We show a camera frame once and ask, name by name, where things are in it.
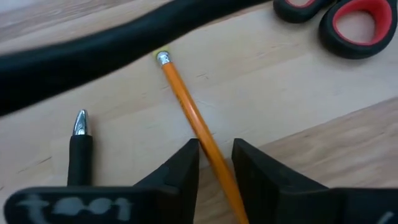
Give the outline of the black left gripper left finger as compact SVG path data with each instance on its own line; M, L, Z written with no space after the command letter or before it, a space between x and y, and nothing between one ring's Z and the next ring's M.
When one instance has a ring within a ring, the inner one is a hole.
M132 186L30 187L4 204L7 224L192 224L200 143L193 138Z

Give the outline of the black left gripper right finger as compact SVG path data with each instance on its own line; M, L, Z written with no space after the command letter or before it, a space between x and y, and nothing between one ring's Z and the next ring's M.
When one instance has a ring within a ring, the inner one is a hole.
M398 224L397 188L328 188L240 138L232 160L250 224Z

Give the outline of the black pen with silver tip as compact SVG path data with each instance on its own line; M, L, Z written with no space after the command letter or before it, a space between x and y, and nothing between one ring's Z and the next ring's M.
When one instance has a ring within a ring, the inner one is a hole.
M69 142L67 185L91 185L93 168L93 137L90 133L87 110L76 116Z

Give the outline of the orange pencil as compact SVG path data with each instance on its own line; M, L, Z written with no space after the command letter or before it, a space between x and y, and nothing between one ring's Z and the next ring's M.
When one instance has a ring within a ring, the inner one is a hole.
M238 185L234 179L233 173L228 167L216 141L213 138L213 135L205 123L205 120L202 118L188 88L174 65L169 49L166 46L161 47L153 51L153 57L156 59L166 76L188 122L196 134L196 137L199 139L205 156L208 159L208 162L210 163L238 222L240 224L249 224L249 219L246 215L243 200L239 193Z

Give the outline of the red and black scissors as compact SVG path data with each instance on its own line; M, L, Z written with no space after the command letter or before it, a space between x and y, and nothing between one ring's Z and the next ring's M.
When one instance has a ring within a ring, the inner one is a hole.
M364 59L384 50L398 26L398 0L309 0L299 6L291 0L273 0L273 8L285 22L300 24L312 19L324 7L318 38L329 52L347 59ZM338 19L354 11L364 11L375 21L372 40L365 43L349 40L338 30Z

